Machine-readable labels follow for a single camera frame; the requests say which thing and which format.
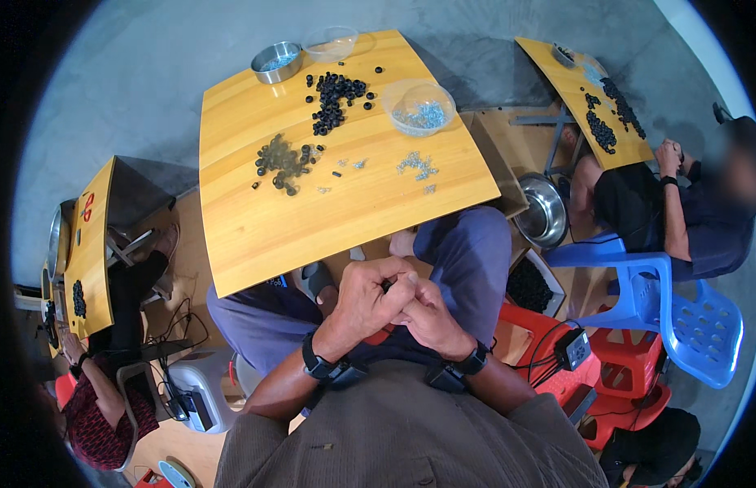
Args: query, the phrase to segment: wrist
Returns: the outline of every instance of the wrist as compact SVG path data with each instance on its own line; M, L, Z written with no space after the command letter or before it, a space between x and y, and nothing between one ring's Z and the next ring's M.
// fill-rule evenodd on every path
M335 363L351 352L356 344L359 344L359 340L350 338L341 323L329 316L313 334L312 348L316 356Z
M471 355L477 346L476 339L460 329L457 334L451 337L449 342L437 350L437 353L446 361L462 362Z

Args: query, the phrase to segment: charger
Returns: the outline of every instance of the charger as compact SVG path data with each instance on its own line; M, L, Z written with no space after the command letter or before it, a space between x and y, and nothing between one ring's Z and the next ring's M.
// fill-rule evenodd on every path
M576 371L592 353L590 339L584 329L571 329L555 344L555 354L563 369Z

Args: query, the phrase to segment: yellow wooden tabletop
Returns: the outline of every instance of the yellow wooden tabletop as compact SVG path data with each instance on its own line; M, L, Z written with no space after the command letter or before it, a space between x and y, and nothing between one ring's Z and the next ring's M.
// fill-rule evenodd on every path
M112 181L115 157L104 165L80 194L74 208L69 261L63 272L66 290L66 315L71 331L80 339L112 325L109 303L105 232L107 229L107 202ZM88 204L90 195L93 200ZM76 234L80 230L80 243ZM74 315L72 288L77 280L83 287L85 318Z
M617 110L617 103L607 97L602 88L596 87L588 81L584 76L584 68L581 65L569 70L554 58L554 55L551 53L551 49L553 48L551 44L533 41L525 37L514 38L538 65L540 70L544 72L551 84L554 85L555 90L562 97L562 101L566 103L568 111L576 119L576 122L579 123L582 132L595 153L595 158L598 159L598 162L601 163L601 166L605 170L627 166L639 161L649 161L655 158L652 150L649 148L649 144L638 137L632 124L628 124L629 131L625 132L623 124L619 122L619 115L612 114L612 109L608 107L606 101L612 104L615 112ZM574 59L577 63L580 63L583 60L583 54L577 53ZM601 104L595 106L594 112L614 131L617 144L613 146L616 151L613 155L604 151L598 145L598 142L595 141L595 136L592 135L590 125L587 122L587 100L584 97L587 93L601 100Z
M199 140L199 184L207 251L219 297L291 269L318 261L453 211L497 198L481 153L459 115L431 137L397 132L380 106L383 88L405 78L434 81L430 71L396 30L361 34L353 53L336 63L315 64L305 54L291 79L261 84L251 70L237 73L205 92ZM375 73L381 66L383 73ZM367 83L373 109L357 98L341 108L346 120L327 136L312 135L311 114L319 104L315 86L326 71ZM303 144L326 147L310 174L295 179L299 193L288 197L272 185L275 172L256 175L256 151L281 133L299 151ZM398 175L410 151L429 155L439 173L416 181L415 170ZM365 168L352 163L367 158ZM345 167L337 161L347 159ZM332 175L342 173L341 178ZM257 190L251 185L261 181ZM424 194L426 185L436 185ZM331 191L321 194L317 187Z

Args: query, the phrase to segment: red plastic chair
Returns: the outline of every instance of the red plastic chair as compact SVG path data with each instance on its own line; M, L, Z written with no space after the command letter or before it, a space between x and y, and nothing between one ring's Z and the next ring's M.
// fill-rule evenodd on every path
M594 416L594 437L584 437L587 445L598 451L603 451L606 443L612 438L614 429L641 430L655 421L668 405L671 399L671 389L657 383L646 404L640 406L642 399L627 399L619 396L598 394L598 398L587 410L588 415Z
M540 340L544 338L544 335L546 335L547 332L560 323L556 318L545 316L510 303L504 303L500 308L499 318L504 322L509 322L529 331L531 339L530 345L520 358L519 362L517 362L517 366L529 365L530 358L533 356L533 352L538 346ZM558 327L554 332L550 333L548 337L545 337L544 342L541 343L538 348L538 352L535 353L534 361L538 362L542 357L549 356L555 349L555 343L570 329L571 327L566 324ZM547 368L549 368L549 366L533 367L533 381L539 379L547 371ZM527 373L527 369L520 369L520 374L527 376ZM576 393L579 385L587 384L595 386L600 376L601 361L598 357L592 354L586 361L579 365L576 371L562 370L554 376L551 376L548 381L539 385L535 390L538 393L551 393L557 398L560 405L565 405L568 402L568 399Z
M612 329L598 329L590 337L590 347L603 363L604 376L595 385L598 394L622 398L642 398L655 378L655 365L663 346L655 332L645 331L638 344L633 344L630 331L619 330L623 343L608 340Z
M77 386L77 380L71 373L67 373L63 376L59 376L55 379L55 396L58 397L58 403L63 408L74 393L74 389Z

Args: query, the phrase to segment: cardboard box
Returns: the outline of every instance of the cardboard box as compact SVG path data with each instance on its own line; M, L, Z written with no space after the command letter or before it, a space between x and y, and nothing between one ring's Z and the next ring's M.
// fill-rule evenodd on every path
M481 156L487 162L492 177L500 189L500 198L490 202L498 210L505 214L506 219L511 219L522 211L529 209L529 203L525 197L514 171L511 169L513 161L508 161L500 151L496 141L490 135L490 131L484 125L480 112L461 112L460 117L465 127L470 131L470 136L476 142Z
M562 302L566 299L566 291L562 288L562 285L560 284L559 280L555 276L555 274L551 271L551 268L549 267L549 264L540 257L540 254L538 254L535 249L532 248L526 248L522 253L519 255L517 259L515 259L511 263L511 268L509 270L509 276L513 272L514 268L516 268L516 265L522 260L522 259L529 259L530 262L532 262L536 268L538 268L538 271L540 271L540 274L542 277L544 277L544 280L546 281L546 286L549 287L549 290L551 290L552 296L549 300L549 303L546 305L546 310L544 310L544 315L549 317L554 317L557 315L557 312L559 312L560 307L562 307ZM508 293L505 294L505 298L511 302L513 305L516 305L516 302L511 299Z

